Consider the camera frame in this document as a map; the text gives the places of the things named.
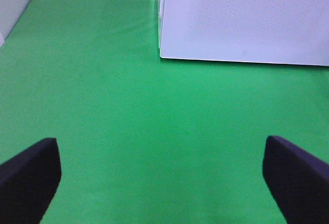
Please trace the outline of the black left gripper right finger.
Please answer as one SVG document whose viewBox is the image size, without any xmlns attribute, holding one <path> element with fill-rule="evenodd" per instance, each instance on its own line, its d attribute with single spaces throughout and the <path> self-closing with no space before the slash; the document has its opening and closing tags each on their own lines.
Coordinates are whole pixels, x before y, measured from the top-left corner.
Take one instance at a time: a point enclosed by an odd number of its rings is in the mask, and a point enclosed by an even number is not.
<svg viewBox="0 0 329 224">
<path fill-rule="evenodd" d="M 287 223 L 328 223 L 326 162 L 280 136 L 269 136 L 262 174 Z"/>
</svg>

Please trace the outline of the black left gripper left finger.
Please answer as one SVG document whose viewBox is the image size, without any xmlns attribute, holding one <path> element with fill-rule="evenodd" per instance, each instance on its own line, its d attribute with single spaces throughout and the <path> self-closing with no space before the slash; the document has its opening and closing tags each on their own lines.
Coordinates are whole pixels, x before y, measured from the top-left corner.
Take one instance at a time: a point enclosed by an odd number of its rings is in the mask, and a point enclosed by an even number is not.
<svg viewBox="0 0 329 224">
<path fill-rule="evenodd" d="M 56 138 L 44 138 L 1 164 L 1 223 L 40 223 L 62 177 Z"/>
</svg>

